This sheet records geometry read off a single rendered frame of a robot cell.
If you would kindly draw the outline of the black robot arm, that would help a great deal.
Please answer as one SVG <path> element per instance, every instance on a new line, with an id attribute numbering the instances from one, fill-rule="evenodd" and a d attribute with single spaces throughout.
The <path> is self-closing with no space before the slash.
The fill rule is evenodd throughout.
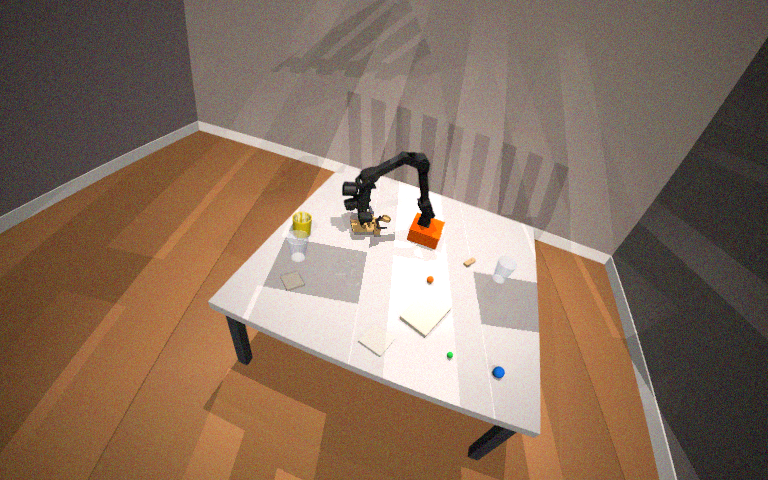
<path id="1" fill-rule="evenodd" d="M 434 219 L 436 214 L 433 210 L 429 196 L 428 171 L 430 163 L 422 152 L 416 153 L 403 151 L 399 155 L 376 167 L 363 169 L 355 178 L 355 181 L 344 182 L 342 185 L 342 196 L 354 196 L 343 200 L 346 210 L 352 211 L 355 210 L 355 208 L 358 209 L 360 205 L 358 199 L 356 199 L 357 194 L 361 198 L 369 198 L 371 196 L 371 190 L 376 189 L 375 182 L 382 175 L 387 174 L 404 164 L 412 166 L 418 170 L 421 195 L 420 198 L 417 198 L 417 204 L 422 213 L 417 224 L 429 228 L 431 219 Z"/>

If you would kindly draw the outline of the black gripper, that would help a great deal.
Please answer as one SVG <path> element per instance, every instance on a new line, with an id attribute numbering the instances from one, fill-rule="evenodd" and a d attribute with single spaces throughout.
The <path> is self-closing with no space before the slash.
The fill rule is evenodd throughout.
<path id="1" fill-rule="evenodd" d="M 365 222 L 372 222 L 373 220 L 372 214 L 367 211 L 367 209 L 370 209 L 369 202 L 371 202 L 371 198 L 369 197 L 367 199 L 364 199 L 359 197 L 358 194 L 356 196 L 357 196 L 356 199 L 358 199 L 359 205 L 360 205 L 360 207 L 358 207 L 357 209 L 357 212 L 358 212 L 357 216 L 358 216 L 360 225 L 363 225 Z"/>

